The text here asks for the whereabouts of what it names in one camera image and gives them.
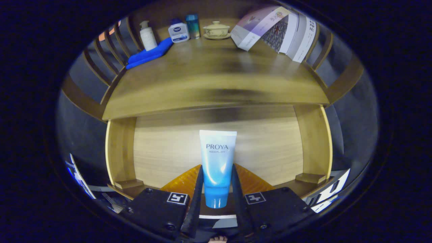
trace blue towel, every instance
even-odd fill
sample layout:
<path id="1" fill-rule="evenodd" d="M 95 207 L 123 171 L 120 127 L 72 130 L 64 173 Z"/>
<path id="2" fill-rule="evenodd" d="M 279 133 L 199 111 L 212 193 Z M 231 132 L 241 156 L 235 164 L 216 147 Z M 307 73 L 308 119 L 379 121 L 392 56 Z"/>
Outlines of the blue towel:
<path id="1" fill-rule="evenodd" d="M 138 54 L 135 54 L 129 58 L 128 65 L 126 69 L 131 69 L 148 61 L 159 58 L 168 51 L 168 49 L 172 46 L 172 40 L 170 37 L 159 43 L 158 47 L 151 49 L 150 51 L 142 51 Z"/>

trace lid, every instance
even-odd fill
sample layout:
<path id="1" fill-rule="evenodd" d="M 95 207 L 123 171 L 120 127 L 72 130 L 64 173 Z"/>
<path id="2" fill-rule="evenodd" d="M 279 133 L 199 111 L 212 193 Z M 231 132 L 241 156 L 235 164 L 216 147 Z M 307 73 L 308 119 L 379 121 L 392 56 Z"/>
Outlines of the lid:
<path id="1" fill-rule="evenodd" d="M 180 19 L 178 19 L 178 18 L 171 19 L 171 25 L 175 25 L 175 24 L 178 24 L 178 23 L 181 23 Z"/>
<path id="2" fill-rule="evenodd" d="M 228 201 L 228 194 L 225 195 L 206 195 L 206 206 L 209 208 L 223 208 Z"/>
<path id="3" fill-rule="evenodd" d="M 229 26 L 221 25 L 219 23 L 220 23 L 220 21 L 213 21 L 212 25 L 206 26 L 206 27 L 204 27 L 204 29 L 226 29 L 226 28 L 229 28 Z"/>
<path id="4" fill-rule="evenodd" d="M 149 26 L 149 21 L 145 20 L 140 23 L 141 29 L 145 29 Z"/>
<path id="5" fill-rule="evenodd" d="M 198 15 L 196 13 L 186 15 L 186 21 L 191 21 L 191 20 L 196 20 L 196 19 L 198 19 Z"/>

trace blue and white tube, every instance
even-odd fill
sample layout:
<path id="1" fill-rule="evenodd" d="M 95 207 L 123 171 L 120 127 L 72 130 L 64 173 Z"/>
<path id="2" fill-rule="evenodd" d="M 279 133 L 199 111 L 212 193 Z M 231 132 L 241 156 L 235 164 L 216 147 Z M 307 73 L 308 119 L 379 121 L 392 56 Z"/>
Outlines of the blue and white tube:
<path id="1" fill-rule="evenodd" d="M 226 206 L 236 137 L 236 131 L 200 130 L 204 196 L 209 208 Z"/>

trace saucer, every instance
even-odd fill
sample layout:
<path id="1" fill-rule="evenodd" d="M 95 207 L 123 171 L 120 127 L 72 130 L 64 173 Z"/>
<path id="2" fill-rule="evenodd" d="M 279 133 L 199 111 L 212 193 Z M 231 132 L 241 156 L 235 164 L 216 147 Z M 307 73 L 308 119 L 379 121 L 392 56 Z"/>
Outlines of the saucer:
<path id="1" fill-rule="evenodd" d="M 226 38 L 228 38 L 230 36 L 231 36 L 231 33 L 228 33 L 225 36 L 214 36 L 214 37 L 213 36 L 212 37 L 208 36 L 207 33 L 204 34 L 204 37 L 207 38 L 207 39 L 210 39 L 210 40 L 222 40 L 222 39 L 226 39 Z"/>

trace screw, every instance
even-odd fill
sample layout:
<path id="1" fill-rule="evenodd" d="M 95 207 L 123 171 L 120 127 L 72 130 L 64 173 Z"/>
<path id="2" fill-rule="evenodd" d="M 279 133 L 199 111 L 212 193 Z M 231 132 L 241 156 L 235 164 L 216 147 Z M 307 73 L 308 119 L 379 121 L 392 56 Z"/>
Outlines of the screw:
<path id="1" fill-rule="evenodd" d="M 165 225 L 165 228 L 166 228 L 167 230 L 169 230 L 169 231 L 174 231 L 174 230 L 175 230 L 175 225 L 173 225 L 172 223 L 168 222 L 168 223 Z"/>

